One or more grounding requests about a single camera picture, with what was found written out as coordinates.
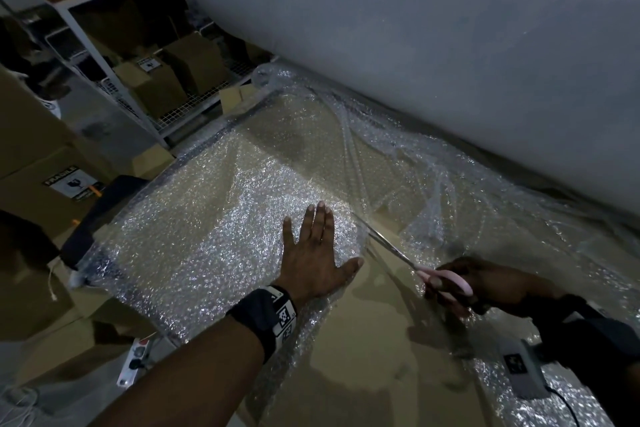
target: left hand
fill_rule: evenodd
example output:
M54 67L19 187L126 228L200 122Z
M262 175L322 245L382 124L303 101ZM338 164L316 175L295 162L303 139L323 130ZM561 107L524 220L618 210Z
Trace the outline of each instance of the left hand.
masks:
M273 285L285 289L298 310L311 299L325 296L345 284L364 263L355 257L340 268L335 266L333 212L324 201L320 201L317 208L313 204L307 208L297 243L289 216L282 224L282 237L282 268Z

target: bubble wrap roll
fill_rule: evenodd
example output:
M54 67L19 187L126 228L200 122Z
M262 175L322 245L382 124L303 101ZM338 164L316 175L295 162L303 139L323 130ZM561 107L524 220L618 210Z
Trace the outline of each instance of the bubble wrap roll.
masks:
M200 131L81 263L94 283L176 341L192 339L275 279L282 219L290 215L299 227L305 208L320 199L335 211L337 264L363 252L365 232L351 210L382 210L419 264L478 254L549 277L638 327L640 261L627 251L632 239L621 245L584 213L513 185L445 140L295 67L265 65L253 81L260 90ZM295 339L261 372L249 399L265 415L339 293L302 311ZM495 412L510 426L569 424L556 399L514 397L495 350L499 335L538 339L529 320L497 310L469 320L466 362ZM545 368L582 425L611 425L571 372Z

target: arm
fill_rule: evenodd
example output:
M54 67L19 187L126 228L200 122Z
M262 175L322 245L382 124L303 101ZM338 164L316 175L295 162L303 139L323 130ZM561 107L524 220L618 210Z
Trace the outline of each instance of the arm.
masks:
M484 314L490 307L519 316L532 318L540 331L543 344L551 347L556 359L570 368L588 386L603 409L618 427L637 424L636 406L640 403L640 362L629 361L615 351L607 340L616 337L617 343L629 351L640 348L640 340L633 329L612 319L590 318L584 300L571 296L550 280L492 262L462 257L440 269L451 270L463 277L474 291L466 298L452 282L431 277L426 282L427 294L436 291L453 293L459 303ZM565 321L573 309L568 303L584 303L588 309L585 319ZM458 316L467 310L460 304L450 305ZM595 330L604 331L601 335Z
M300 310L342 286L362 265L336 268L333 213L321 201L307 209L295 243L291 218L283 224L284 254L274 285ZM227 316L164 359L119 397L91 427L224 427L250 390L264 361L258 337Z

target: white shelf frame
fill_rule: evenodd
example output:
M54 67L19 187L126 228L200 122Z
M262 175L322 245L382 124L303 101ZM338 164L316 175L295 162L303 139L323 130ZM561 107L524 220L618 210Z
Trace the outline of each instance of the white shelf frame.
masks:
M48 0L42 1L43 4L50 5L57 11L62 20L64 20L65 24L68 26L68 29L73 32L78 41L80 41L84 49L88 52L89 56L91 56L94 61L98 63L98 66L106 74L105 80L108 80L113 85L113 89L109 88L107 90L104 86L97 85L88 80L87 77L80 70L78 70L75 65L62 58L62 56L57 53L55 48L52 47L52 50L56 54L56 57L76 75L88 81L96 89L96 91L99 91L104 96L107 96L109 102L116 105L122 112L124 112L128 117L130 117L133 121L140 125L140 127L142 127L145 131L148 131L148 133L150 133L154 137L154 139L157 140L157 142L164 148L169 147L165 140L167 137L169 137L169 135L220 102L220 95L218 93L220 89L228 86L243 85L251 78L250 73L248 75L237 75L237 81L230 81L224 83L223 85L220 85L220 87L217 87L215 89L215 93L212 94L209 98L206 98L201 103L194 105L188 111L188 113L177 117L175 121L169 124L164 124L161 121L154 121L140 107L138 101L131 95L122 81L120 81L109 63L107 63L106 59L102 56L102 54L100 54L100 51L91 42L89 36L87 36L87 34L84 32L84 29L82 29L78 21L73 16L71 9L84 3L91 2L92 0L61 0L59 2L50 2ZM189 101L191 101L192 99L198 99L198 97L190 96L189 100L185 102L185 105L183 105L183 107L188 108L190 106Z

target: hand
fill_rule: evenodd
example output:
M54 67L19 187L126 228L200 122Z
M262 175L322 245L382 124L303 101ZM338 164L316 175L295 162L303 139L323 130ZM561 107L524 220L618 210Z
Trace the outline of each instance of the hand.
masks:
M273 285L285 289L298 310L311 299L342 286L362 267L363 260L355 257L336 268L333 259L333 212L324 206L324 201L318 203L317 210L313 204L307 208L298 243L294 242L289 216L282 224L282 237L282 268Z
M460 275L471 286L474 295L465 297L458 286L439 277L431 277L426 282L427 294L448 292L462 306L470 307L478 314L497 307L508 314L527 318L535 314L536 298L559 299L567 294L546 278L480 259L461 257L438 267L438 270L451 270ZM461 316L460 309L464 308L453 304L451 309Z

